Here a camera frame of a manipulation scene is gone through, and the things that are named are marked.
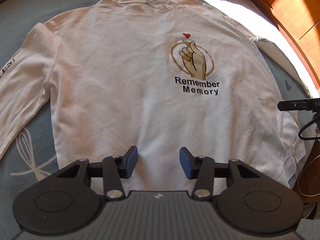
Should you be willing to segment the wooden headboard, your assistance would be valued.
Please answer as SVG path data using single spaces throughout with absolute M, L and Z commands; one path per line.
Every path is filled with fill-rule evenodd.
M 252 0 L 289 39 L 319 95 L 319 0 Z

